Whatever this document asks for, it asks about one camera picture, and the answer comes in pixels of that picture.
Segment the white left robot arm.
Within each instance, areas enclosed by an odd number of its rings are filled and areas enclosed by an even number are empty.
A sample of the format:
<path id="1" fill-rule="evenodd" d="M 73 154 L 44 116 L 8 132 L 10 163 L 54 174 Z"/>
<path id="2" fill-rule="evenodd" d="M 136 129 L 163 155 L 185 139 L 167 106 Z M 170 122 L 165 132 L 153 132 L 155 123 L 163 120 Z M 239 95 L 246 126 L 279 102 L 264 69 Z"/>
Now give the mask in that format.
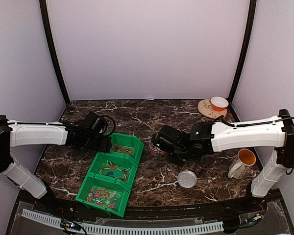
<path id="1" fill-rule="evenodd" d="M 107 119 L 94 112 L 76 122 L 22 122 L 0 115 L 0 174 L 40 200 L 48 213 L 56 213 L 59 202 L 53 191 L 11 155 L 11 148 L 46 144 L 107 153 L 112 147 Z"/>

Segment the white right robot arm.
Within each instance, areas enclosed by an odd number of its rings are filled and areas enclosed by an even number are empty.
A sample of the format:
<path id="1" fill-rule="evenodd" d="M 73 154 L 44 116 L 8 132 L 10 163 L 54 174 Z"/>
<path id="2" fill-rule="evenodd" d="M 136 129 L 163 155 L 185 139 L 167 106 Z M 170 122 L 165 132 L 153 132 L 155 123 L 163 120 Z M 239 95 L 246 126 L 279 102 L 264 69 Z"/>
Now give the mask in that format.
<path id="1" fill-rule="evenodd" d="M 246 122 L 230 123 L 220 116 L 195 123 L 189 133 L 164 125 L 151 140 L 180 166 L 185 159 L 201 160 L 204 155 L 228 149 L 273 147 L 269 161 L 252 181 L 249 195 L 240 202 L 244 212 L 251 212 L 259 205 L 259 198 L 264 198 L 288 169 L 294 169 L 293 120 L 286 109 L 267 119 Z"/>

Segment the clear plastic cup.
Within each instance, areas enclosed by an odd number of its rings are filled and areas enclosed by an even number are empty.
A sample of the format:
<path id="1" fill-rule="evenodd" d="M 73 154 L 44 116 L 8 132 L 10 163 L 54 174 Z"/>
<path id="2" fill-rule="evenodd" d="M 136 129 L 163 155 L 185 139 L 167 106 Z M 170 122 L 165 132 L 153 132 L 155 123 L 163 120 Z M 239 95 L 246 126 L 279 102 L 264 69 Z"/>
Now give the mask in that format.
<path id="1" fill-rule="evenodd" d="M 165 156 L 166 152 L 162 151 L 160 148 L 158 148 L 157 146 L 155 146 L 152 141 L 149 141 L 148 143 L 149 149 L 150 149 L 150 154 L 153 157 L 156 156 Z"/>

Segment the green bin with lollipops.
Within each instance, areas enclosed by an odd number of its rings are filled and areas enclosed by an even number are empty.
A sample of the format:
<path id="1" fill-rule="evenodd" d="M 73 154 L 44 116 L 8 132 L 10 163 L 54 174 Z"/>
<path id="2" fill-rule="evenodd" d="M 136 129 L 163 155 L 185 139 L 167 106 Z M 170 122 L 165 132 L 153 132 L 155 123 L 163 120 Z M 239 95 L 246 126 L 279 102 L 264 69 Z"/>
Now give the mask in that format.
<path id="1" fill-rule="evenodd" d="M 87 174 L 101 179 L 112 180 L 132 190 L 138 163 L 126 154 L 97 153 Z"/>

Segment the green bin with popsicle candies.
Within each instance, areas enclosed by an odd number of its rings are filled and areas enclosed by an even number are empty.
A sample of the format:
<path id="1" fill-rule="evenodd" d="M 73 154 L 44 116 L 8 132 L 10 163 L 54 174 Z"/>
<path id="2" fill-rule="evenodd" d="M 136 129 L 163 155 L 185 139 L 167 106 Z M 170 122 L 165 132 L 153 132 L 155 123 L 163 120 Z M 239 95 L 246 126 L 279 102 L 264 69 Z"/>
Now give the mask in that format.
<path id="1" fill-rule="evenodd" d="M 113 133 L 111 136 L 111 154 L 132 159 L 139 165 L 144 144 L 136 136 Z"/>

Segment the green bin with star candies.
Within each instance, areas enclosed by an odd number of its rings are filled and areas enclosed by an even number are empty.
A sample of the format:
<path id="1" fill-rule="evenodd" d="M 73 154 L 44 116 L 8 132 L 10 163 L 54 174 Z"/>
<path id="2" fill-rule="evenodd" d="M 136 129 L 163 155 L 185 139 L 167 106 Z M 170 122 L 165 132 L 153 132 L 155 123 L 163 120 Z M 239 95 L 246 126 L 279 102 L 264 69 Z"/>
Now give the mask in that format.
<path id="1" fill-rule="evenodd" d="M 119 180 L 88 174 L 75 199 L 88 209 L 97 209 L 123 218 L 129 196 L 130 189 Z"/>

